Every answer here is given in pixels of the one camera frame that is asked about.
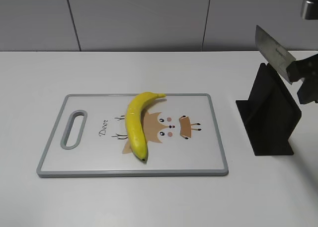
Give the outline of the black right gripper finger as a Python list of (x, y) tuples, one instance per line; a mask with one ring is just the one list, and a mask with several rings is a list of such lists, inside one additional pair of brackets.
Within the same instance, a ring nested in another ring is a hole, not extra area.
[(309, 104), (318, 102), (318, 79), (305, 78), (298, 92), (300, 104)]

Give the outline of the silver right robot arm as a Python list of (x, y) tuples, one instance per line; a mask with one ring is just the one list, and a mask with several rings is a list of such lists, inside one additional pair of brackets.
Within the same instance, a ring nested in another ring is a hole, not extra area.
[[(318, 0), (303, 0), (301, 17), (305, 20), (318, 19)], [(318, 102), (318, 55), (311, 57), (309, 62), (310, 74), (304, 78), (303, 84), (297, 92), (299, 102), (301, 104), (308, 104), (311, 102)]]

